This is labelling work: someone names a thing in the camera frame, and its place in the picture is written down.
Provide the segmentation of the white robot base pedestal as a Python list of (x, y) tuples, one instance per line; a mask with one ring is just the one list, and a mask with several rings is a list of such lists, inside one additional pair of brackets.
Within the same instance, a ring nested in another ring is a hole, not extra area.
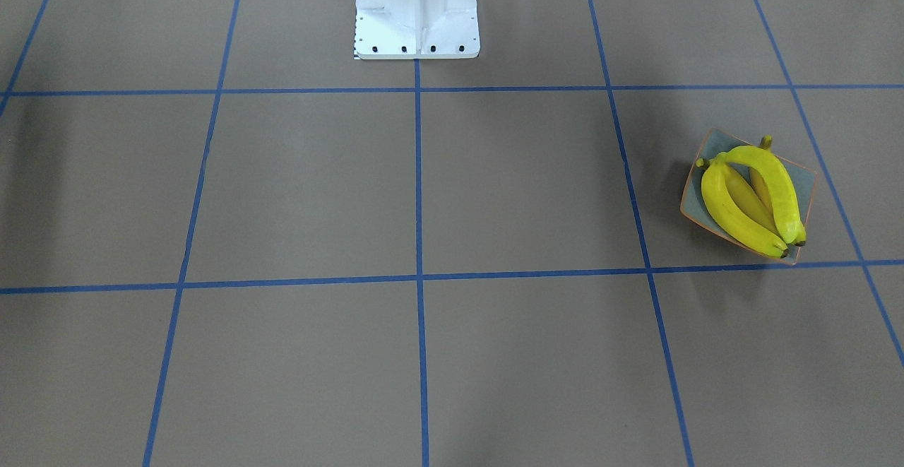
[(477, 0), (355, 0), (356, 59), (474, 59)]

